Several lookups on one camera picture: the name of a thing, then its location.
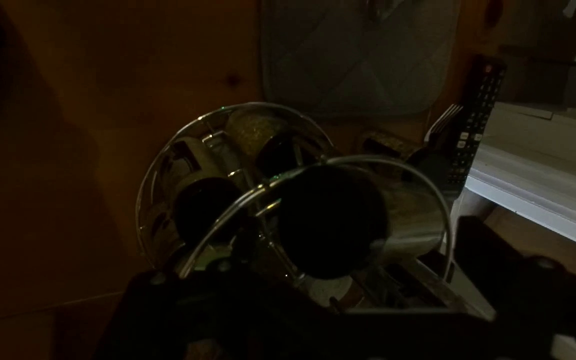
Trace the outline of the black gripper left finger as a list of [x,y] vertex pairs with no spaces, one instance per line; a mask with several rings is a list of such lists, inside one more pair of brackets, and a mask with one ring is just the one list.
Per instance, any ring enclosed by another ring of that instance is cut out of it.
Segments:
[[289,261],[243,227],[228,255],[177,277],[134,275],[93,360],[342,360],[336,316],[287,279]]

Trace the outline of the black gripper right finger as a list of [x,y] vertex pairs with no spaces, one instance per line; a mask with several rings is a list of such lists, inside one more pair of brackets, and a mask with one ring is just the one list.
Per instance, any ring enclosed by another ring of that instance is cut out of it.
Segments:
[[456,226],[456,264],[496,310],[491,319],[450,321],[446,344],[461,360],[551,360],[553,335],[576,339],[576,274],[523,255],[480,218]]

